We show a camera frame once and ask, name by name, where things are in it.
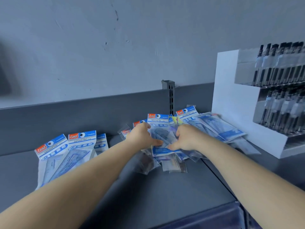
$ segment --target white display box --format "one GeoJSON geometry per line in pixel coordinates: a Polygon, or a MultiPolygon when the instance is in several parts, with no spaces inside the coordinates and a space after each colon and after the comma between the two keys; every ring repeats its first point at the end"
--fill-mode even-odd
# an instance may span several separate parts
{"type": "Polygon", "coordinates": [[[277,158],[305,152],[304,144],[288,144],[286,135],[259,125],[263,101],[251,83],[259,48],[220,52],[217,55],[212,112],[247,133],[246,139],[277,158]]]}

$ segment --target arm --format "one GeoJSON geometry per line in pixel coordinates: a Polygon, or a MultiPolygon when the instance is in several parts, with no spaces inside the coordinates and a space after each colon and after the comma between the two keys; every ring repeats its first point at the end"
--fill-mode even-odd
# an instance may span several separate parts
{"type": "Polygon", "coordinates": [[[78,228],[139,150],[161,145],[137,125],[126,140],[51,181],[0,214],[0,228],[78,228]]]}
{"type": "Polygon", "coordinates": [[[242,205],[263,228],[304,228],[305,192],[227,144],[191,125],[177,130],[171,150],[198,150],[216,166],[242,205]]]}

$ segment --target red logo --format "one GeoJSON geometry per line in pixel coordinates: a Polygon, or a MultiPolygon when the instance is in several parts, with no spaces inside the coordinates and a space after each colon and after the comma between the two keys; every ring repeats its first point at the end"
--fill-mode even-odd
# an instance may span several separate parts
{"type": "Polygon", "coordinates": [[[140,123],[140,121],[134,122],[134,123],[133,123],[134,127],[135,127],[136,125],[138,125],[139,123],[140,123]]]}
{"type": "Polygon", "coordinates": [[[78,138],[78,133],[69,134],[69,140],[76,139],[76,138],[78,138]]]}
{"type": "Polygon", "coordinates": [[[40,147],[38,147],[37,149],[35,149],[35,151],[39,154],[41,153],[43,150],[45,150],[47,148],[47,146],[44,144],[40,147]]]}
{"type": "Polygon", "coordinates": [[[184,113],[184,111],[181,109],[181,110],[179,110],[179,111],[177,111],[177,115],[181,115],[181,114],[183,114],[184,113]]]}

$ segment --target person's left hand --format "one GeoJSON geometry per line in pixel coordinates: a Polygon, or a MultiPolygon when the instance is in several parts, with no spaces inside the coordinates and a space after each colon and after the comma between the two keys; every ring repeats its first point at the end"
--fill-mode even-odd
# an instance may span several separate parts
{"type": "Polygon", "coordinates": [[[162,140],[153,139],[147,129],[150,124],[143,122],[136,125],[133,130],[126,136],[126,142],[135,146],[138,150],[147,149],[151,146],[159,146],[163,144],[162,140]]]}

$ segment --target wall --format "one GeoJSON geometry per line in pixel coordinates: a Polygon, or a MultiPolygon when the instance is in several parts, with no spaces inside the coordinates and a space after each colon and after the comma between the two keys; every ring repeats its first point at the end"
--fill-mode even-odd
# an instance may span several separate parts
{"type": "Polygon", "coordinates": [[[217,52],[304,39],[304,0],[1,0],[0,108],[214,81],[217,52]]]}

